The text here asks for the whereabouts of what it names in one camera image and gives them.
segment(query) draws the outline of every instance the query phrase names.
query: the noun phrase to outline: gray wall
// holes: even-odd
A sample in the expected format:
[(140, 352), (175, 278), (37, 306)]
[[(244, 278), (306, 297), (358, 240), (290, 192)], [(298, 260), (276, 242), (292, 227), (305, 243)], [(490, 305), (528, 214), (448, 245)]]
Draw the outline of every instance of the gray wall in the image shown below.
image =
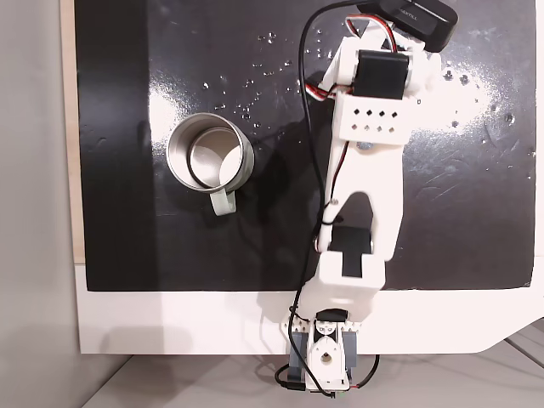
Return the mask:
[(78, 351), (58, 2), (1, 2), (0, 55), (0, 406), (79, 407), (126, 357)]

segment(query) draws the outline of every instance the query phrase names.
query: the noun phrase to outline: black surface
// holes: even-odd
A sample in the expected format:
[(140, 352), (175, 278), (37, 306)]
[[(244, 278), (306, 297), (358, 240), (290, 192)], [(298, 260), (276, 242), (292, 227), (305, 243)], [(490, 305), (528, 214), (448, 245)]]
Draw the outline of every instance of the black surface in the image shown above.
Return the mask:
[[(296, 288), (317, 184), (289, 61), (305, 20), (326, 3), (76, 0), (89, 290)], [(530, 282), (535, 4), (474, 0), (454, 7), (461, 22), (442, 53), (451, 60), (451, 83), (477, 83), (476, 103), (489, 104), (468, 118), (464, 99), (445, 99), (451, 115), (406, 146), (405, 216), (387, 264), (389, 289)], [(330, 63), (329, 51), (348, 35), (345, 14), (318, 21), (307, 72), (322, 73)], [(523, 24), (507, 23), (505, 15)], [(251, 118), (242, 117), (244, 107)], [(332, 102), (311, 106), (324, 170), (332, 109)], [(256, 167), (236, 191), (236, 214), (216, 217), (209, 197), (187, 190), (167, 168), (166, 137), (199, 111), (226, 117), (252, 141)], [(345, 224), (360, 226), (362, 211), (343, 210)]]

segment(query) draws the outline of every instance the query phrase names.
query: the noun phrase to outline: black cable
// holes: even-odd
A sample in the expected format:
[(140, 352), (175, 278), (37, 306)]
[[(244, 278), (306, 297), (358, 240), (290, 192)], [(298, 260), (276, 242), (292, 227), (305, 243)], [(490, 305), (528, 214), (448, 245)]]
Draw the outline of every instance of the black cable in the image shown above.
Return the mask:
[(300, 317), (300, 314), (295, 312), (295, 316), (297, 316), (300, 320), (305, 321), (306, 323), (309, 323), (309, 319), (304, 319), (303, 317)]
[(306, 257), (304, 259), (303, 270), (300, 274), (300, 283), (297, 289), (297, 293), (295, 294), (295, 299), (293, 300), (293, 303), (292, 303), (291, 314), (289, 315), (289, 326), (287, 327), (287, 333), (289, 337), (289, 343), (291, 343), (291, 347), (294, 350), (295, 354), (297, 355), (298, 359), (300, 360), (300, 364), (303, 366), (304, 370), (306, 370), (306, 372), (308, 373), (312, 381), (314, 381), (314, 384), (319, 389), (319, 391), (326, 397), (331, 397), (331, 398), (334, 398), (335, 394), (327, 393), (321, 387), (321, 385), (317, 381), (317, 378), (315, 378), (314, 373), (308, 368), (306, 361), (304, 361), (304, 358), (300, 354), (300, 350), (298, 349), (292, 337), (292, 322), (295, 318), (295, 313), (297, 312), (298, 300), (300, 299), (300, 293), (303, 290), (304, 278), (306, 276), (306, 269), (308, 268), (308, 263), (309, 263), (309, 254), (314, 244), (314, 237), (319, 233), (319, 230), (321, 227), (321, 219), (323, 218), (323, 211), (325, 209), (325, 185), (323, 183), (323, 178), (321, 177), (319, 163), (317, 161), (317, 155), (315, 153), (314, 138), (312, 136), (312, 123), (309, 117), (308, 96), (306, 95), (306, 81), (305, 81), (305, 73), (304, 73), (304, 50), (306, 45), (306, 37), (308, 36), (308, 31), (311, 28), (312, 24), (314, 23), (315, 19), (317, 19), (320, 15), (330, 10), (341, 9), (341, 8), (349, 7), (349, 6), (357, 6), (357, 5), (366, 4), (366, 3), (374, 3), (374, 0), (364, 0), (364, 1), (348, 0), (344, 2), (329, 4), (323, 8), (320, 8), (315, 13), (313, 13), (308, 19), (308, 21), (306, 22), (306, 25), (303, 28), (303, 33), (300, 37), (300, 43), (298, 45), (298, 80), (300, 82), (300, 94), (303, 98), (304, 121), (306, 123), (306, 133), (308, 136), (309, 153), (312, 159), (312, 165), (314, 167), (315, 177), (317, 178), (317, 182), (318, 182), (319, 190), (320, 190), (320, 207), (319, 207), (319, 211), (317, 212), (317, 220), (315, 222), (314, 229), (312, 230), (312, 235), (308, 239), (309, 245), (306, 251)]
[(287, 364), (285, 364), (284, 366), (280, 367), (280, 368), (278, 369), (278, 371), (276, 371), (275, 374), (274, 374), (274, 379), (275, 379), (275, 381), (276, 381), (278, 384), (280, 384), (283, 388), (287, 388), (287, 383), (288, 383), (288, 382), (287, 382), (287, 381), (284, 381), (284, 380), (281, 380), (281, 379), (280, 379), (280, 374), (281, 374), (283, 371), (287, 370), (288, 368), (289, 368), (289, 363), (287, 363)]
[(334, 176), (332, 177), (331, 198), (334, 195), (334, 187), (337, 185), (337, 177), (338, 177), (338, 174), (340, 173), (340, 169), (342, 168), (343, 161), (346, 159), (346, 153), (348, 153), (348, 147), (349, 147), (349, 142), (346, 142), (345, 145), (343, 146), (340, 160), (338, 161), (337, 171), (334, 172)]
[(376, 358), (374, 359), (374, 365), (372, 366), (370, 372), (365, 377), (365, 379), (359, 382), (357, 385), (355, 385), (354, 388), (357, 388), (357, 389), (363, 388), (374, 377), (374, 374), (376, 374), (377, 367), (379, 366), (379, 364), (380, 364), (380, 354), (376, 354)]

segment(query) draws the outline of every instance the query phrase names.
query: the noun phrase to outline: mug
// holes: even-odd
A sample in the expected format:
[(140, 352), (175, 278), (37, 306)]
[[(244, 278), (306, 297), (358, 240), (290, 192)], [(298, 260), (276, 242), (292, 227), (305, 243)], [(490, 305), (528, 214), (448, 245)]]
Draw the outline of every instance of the mug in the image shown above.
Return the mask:
[(173, 130), (167, 162), (181, 184), (209, 194), (216, 215), (225, 215), (236, 211), (235, 190), (249, 179), (255, 156), (235, 124), (212, 113), (197, 113)]

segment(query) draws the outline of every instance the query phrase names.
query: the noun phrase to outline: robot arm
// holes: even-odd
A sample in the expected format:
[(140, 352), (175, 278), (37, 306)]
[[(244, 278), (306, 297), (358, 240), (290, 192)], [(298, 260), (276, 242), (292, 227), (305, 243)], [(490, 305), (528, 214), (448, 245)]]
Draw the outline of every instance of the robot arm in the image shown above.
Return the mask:
[[(309, 369), (329, 391), (350, 387), (358, 327), (385, 284), (385, 262), (394, 255), (399, 234), (403, 149), (419, 122), (421, 100), (441, 69), (440, 56), (428, 59), (424, 42), (398, 33), (394, 41), (402, 50), (383, 50), (386, 34), (376, 24), (361, 38), (344, 38), (320, 84), (326, 91), (336, 90), (326, 208), (315, 243), (320, 260), (297, 310), (309, 321), (296, 318), (294, 337), (305, 346), (299, 349), (305, 349)], [(361, 250), (359, 270), (353, 270), (353, 263), (344, 262), (342, 245), (332, 243), (333, 231), (339, 231), (344, 243), (348, 234), (350, 251), (359, 245), (361, 235), (349, 236), (355, 229), (335, 224), (346, 201), (359, 192), (367, 194), (373, 211), (371, 250)], [(282, 324), (285, 334), (287, 322)], [(290, 378), (302, 381), (298, 360), (290, 361)], [(317, 389), (309, 376), (305, 387)]]

